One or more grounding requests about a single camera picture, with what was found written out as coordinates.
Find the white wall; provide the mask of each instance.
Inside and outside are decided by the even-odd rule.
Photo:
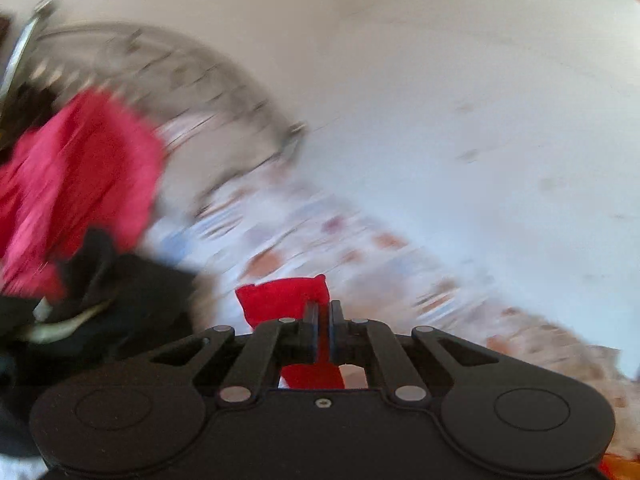
[[[37,0],[0,0],[26,17]],[[207,41],[316,131],[301,170],[640,362],[635,0],[62,0]]]

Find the orange fabric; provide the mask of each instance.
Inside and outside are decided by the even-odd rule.
[[[640,480],[640,462],[606,454],[600,463],[600,470],[610,480]]]

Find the red fabric item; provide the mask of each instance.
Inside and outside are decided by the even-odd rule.
[[[609,469],[609,466],[607,465],[607,463],[603,460],[600,461],[600,465],[598,466],[598,469],[600,470],[601,473],[603,473],[604,476],[606,476],[609,480],[616,480],[615,476],[613,476],[613,473],[611,472],[611,469]]]
[[[252,328],[263,321],[281,317],[302,319],[308,301],[320,305],[320,326],[327,326],[329,290],[323,274],[315,278],[286,278],[261,285],[241,286],[236,290],[236,296]],[[329,341],[322,332],[318,340],[318,362],[313,365],[285,366],[282,376],[291,388],[344,388],[340,368],[329,363]]]
[[[89,226],[132,250],[148,223],[162,156],[151,126],[96,91],[25,133],[0,167],[3,291],[59,299],[51,262],[72,256]]]

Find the floral pattern cloth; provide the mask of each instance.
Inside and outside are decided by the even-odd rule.
[[[292,276],[325,274],[346,317],[386,322],[396,333],[428,324],[493,350],[589,383],[609,399],[617,428],[610,452],[640,452],[640,392],[616,368],[616,351],[492,300],[487,288],[457,279],[429,254],[349,204],[308,186],[272,160],[213,192],[196,221],[158,219],[141,250],[196,270],[198,329],[229,324],[248,333],[235,289]],[[343,367],[349,387],[366,386]]]

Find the screw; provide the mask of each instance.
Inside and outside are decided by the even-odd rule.
[[[58,0],[40,0],[33,9],[33,12],[40,14],[44,18],[48,18],[57,8]]]
[[[318,408],[330,408],[331,405],[332,402],[329,399],[316,399],[316,406]]]
[[[404,402],[418,402],[427,396],[427,392],[420,386],[400,386],[395,391],[396,397]]]
[[[308,124],[306,124],[304,121],[301,121],[299,123],[292,124],[289,127],[289,135],[293,137],[299,134],[303,134],[307,130],[308,130]]]
[[[245,402],[251,397],[251,390],[244,386],[227,386],[218,395],[225,402]]]

